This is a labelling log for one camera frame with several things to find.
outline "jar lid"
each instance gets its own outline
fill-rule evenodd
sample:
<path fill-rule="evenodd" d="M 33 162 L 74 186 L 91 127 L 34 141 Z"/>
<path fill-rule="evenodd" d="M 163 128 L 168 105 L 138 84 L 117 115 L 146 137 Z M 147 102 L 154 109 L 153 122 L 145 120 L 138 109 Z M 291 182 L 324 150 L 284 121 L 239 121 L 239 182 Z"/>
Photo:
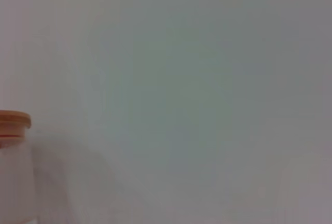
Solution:
<path fill-rule="evenodd" d="M 21 111 L 0 110 L 0 123 L 20 123 L 31 127 L 31 117 Z"/>

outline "white surface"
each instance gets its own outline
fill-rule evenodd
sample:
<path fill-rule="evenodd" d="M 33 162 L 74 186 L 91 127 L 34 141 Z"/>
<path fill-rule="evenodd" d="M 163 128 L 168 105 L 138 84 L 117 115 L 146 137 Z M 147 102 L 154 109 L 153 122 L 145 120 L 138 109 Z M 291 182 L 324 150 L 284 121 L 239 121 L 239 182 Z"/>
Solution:
<path fill-rule="evenodd" d="M 43 224 L 330 222 L 330 0 L 0 7 Z"/>

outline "wooden lid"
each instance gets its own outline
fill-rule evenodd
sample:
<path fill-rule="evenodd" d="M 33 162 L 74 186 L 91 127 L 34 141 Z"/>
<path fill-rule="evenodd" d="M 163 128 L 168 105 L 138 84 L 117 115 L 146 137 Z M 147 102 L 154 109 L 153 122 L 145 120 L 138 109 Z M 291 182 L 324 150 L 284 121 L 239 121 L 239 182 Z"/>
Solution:
<path fill-rule="evenodd" d="M 23 124 L 27 128 L 31 127 L 31 117 L 29 114 L 21 111 L 0 110 L 0 124 L 1 123 L 17 123 Z"/>

